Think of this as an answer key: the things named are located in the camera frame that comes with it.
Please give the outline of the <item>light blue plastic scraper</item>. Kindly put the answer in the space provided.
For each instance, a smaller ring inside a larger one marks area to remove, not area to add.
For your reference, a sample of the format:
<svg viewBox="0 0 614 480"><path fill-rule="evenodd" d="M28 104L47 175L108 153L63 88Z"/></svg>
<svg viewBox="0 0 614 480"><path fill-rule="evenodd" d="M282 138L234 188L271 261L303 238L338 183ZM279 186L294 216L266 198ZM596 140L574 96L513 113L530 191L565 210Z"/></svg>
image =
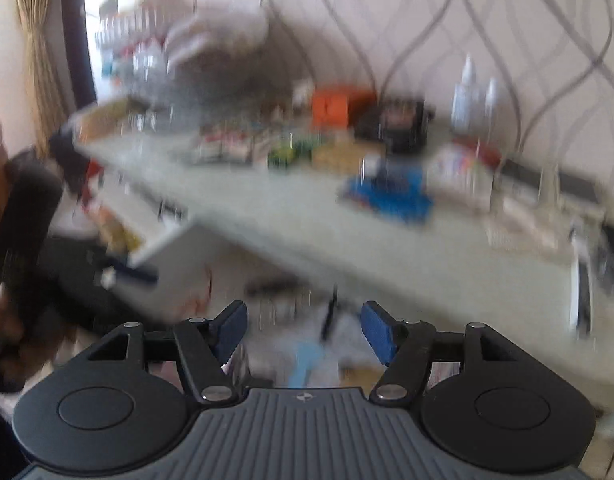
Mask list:
<svg viewBox="0 0 614 480"><path fill-rule="evenodd" d="M301 341L294 351L294 365L287 378L287 386L292 389L305 388L311 373L319 366L325 355L322 341Z"/></svg>

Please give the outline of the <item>blue battery blister pack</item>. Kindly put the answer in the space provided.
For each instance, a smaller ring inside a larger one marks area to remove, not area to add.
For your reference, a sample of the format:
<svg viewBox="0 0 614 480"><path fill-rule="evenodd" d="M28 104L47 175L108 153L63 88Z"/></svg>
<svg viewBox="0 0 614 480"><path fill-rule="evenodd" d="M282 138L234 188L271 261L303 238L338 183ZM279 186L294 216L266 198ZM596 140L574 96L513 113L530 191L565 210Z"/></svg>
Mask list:
<svg viewBox="0 0 614 480"><path fill-rule="evenodd" d="M347 181L339 198L403 223L426 222L433 208L420 169L362 174Z"/></svg>

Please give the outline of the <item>colourful interdental brush pack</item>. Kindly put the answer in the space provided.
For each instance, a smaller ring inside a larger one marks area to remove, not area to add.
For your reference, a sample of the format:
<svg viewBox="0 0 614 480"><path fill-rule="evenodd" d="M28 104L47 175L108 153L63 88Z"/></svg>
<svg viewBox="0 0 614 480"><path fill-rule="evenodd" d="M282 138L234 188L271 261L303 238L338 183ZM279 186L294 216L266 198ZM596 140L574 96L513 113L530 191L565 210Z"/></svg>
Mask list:
<svg viewBox="0 0 614 480"><path fill-rule="evenodd" d="M446 144L424 164L424 189L478 212L490 211L494 174L474 152Z"/></svg>

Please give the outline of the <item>tan wooden box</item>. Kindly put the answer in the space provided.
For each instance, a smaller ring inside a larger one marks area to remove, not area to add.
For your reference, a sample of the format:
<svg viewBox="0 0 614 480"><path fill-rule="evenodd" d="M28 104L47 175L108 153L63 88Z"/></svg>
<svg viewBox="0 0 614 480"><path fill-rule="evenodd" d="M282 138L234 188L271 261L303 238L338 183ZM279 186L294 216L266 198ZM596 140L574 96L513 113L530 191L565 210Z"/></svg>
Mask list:
<svg viewBox="0 0 614 480"><path fill-rule="evenodd" d="M330 174L343 174L353 176L358 174L362 161L367 156L384 158L385 145L374 142L342 142L319 146L311 154L313 169L329 172Z"/></svg>

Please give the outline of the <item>orange cardboard box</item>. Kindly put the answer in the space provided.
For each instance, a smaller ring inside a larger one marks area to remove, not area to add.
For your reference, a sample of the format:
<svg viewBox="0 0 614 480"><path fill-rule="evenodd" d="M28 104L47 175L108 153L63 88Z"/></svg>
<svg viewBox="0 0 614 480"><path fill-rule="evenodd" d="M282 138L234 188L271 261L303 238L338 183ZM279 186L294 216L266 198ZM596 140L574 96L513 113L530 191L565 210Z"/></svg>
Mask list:
<svg viewBox="0 0 614 480"><path fill-rule="evenodd" d="M316 128L348 129L377 104L377 92L356 86L316 88L311 97L311 123Z"/></svg>

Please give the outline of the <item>small clear spray bottle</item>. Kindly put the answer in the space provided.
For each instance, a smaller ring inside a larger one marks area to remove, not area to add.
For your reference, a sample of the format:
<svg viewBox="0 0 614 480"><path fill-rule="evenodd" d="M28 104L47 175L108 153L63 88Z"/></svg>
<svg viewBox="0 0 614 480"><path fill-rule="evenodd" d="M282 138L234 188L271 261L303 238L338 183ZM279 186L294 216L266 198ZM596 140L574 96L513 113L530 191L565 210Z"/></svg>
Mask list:
<svg viewBox="0 0 614 480"><path fill-rule="evenodd" d="M496 78L490 78L485 90L483 113L486 131L491 133L494 130L496 114L499 103L499 86Z"/></svg>

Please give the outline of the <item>large clear plastic bag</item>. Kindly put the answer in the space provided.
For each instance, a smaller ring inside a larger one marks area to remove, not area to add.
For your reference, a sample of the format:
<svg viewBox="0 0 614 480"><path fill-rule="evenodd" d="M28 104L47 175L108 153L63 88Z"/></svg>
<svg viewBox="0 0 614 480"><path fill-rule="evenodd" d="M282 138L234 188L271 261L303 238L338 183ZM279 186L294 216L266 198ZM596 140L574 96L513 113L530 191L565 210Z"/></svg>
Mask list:
<svg viewBox="0 0 614 480"><path fill-rule="evenodd" d="M234 96L259 75L269 38L259 8L205 6L180 18L165 36L165 75L156 96L195 105Z"/></svg>

